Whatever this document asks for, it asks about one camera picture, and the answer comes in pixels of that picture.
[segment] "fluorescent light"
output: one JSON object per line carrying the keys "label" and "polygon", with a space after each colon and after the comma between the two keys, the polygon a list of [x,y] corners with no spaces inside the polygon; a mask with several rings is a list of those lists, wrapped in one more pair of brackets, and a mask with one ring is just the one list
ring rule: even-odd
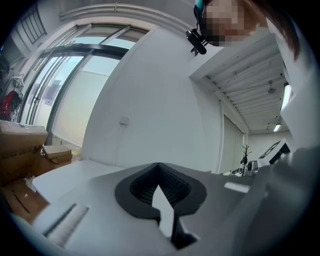
{"label": "fluorescent light", "polygon": [[282,99],[282,106],[281,106],[281,110],[283,110],[286,105],[289,103],[290,97],[291,97],[291,86],[290,84],[286,85],[284,87],[284,94],[283,94],[283,99]]}
{"label": "fluorescent light", "polygon": [[274,128],[274,132],[277,132],[278,130],[279,130],[279,128],[280,128],[280,124],[277,124],[276,126],[275,126],[275,128]]}

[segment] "person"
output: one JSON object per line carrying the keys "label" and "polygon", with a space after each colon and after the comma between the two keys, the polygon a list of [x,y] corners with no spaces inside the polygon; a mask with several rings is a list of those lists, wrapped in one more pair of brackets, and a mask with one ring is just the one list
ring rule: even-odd
{"label": "person", "polygon": [[320,69],[294,20],[276,0],[196,0],[202,36],[214,46],[232,46],[258,28],[274,33],[293,96],[281,111],[298,148],[320,146]]}

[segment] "white desk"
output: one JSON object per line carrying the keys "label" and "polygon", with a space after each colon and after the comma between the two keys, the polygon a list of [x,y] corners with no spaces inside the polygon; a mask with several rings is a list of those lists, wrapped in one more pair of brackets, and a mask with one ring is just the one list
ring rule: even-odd
{"label": "white desk", "polygon": [[52,203],[83,182],[123,169],[83,160],[44,173],[34,178],[32,184],[48,203]]}

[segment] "white wall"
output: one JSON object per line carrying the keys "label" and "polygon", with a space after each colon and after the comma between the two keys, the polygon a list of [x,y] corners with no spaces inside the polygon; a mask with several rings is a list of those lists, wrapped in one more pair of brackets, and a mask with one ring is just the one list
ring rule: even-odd
{"label": "white wall", "polygon": [[248,139],[248,152],[252,151],[252,153],[249,154],[248,161],[257,160],[274,143],[281,141],[283,138],[286,139],[291,151],[297,149],[290,131],[250,134]]}
{"label": "white wall", "polygon": [[27,35],[24,32],[21,32],[20,25],[17,25],[12,29],[10,37],[12,38],[13,43],[19,49],[21,54],[24,57],[27,57],[30,54],[31,42],[28,39]]}
{"label": "white wall", "polygon": [[[216,171],[218,99],[187,77],[194,58],[184,38],[149,32],[120,61],[103,87],[86,129],[82,158],[121,167],[169,162]],[[119,123],[128,116],[128,125]]]}
{"label": "white wall", "polygon": [[23,57],[23,54],[21,53],[19,48],[16,46],[16,44],[14,43],[10,35],[4,41],[1,55],[8,62],[8,64],[11,64],[12,62],[15,62],[18,59]]}

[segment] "coat rack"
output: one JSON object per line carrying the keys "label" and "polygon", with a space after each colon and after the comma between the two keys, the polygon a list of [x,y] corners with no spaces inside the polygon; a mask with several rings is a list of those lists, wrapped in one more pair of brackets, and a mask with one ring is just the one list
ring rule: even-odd
{"label": "coat rack", "polygon": [[243,155],[243,158],[242,158],[242,160],[241,160],[241,162],[240,162],[240,164],[243,165],[243,169],[242,169],[242,174],[241,174],[241,176],[243,176],[244,173],[245,173],[246,164],[248,163],[248,158],[247,158],[247,156],[248,156],[250,153],[252,153],[252,151],[248,153],[248,148],[249,148],[248,145],[246,145],[245,147],[244,147],[244,146],[242,146],[242,147],[244,148],[245,151],[242,151],[242,153],[244,153],[244,155]]}

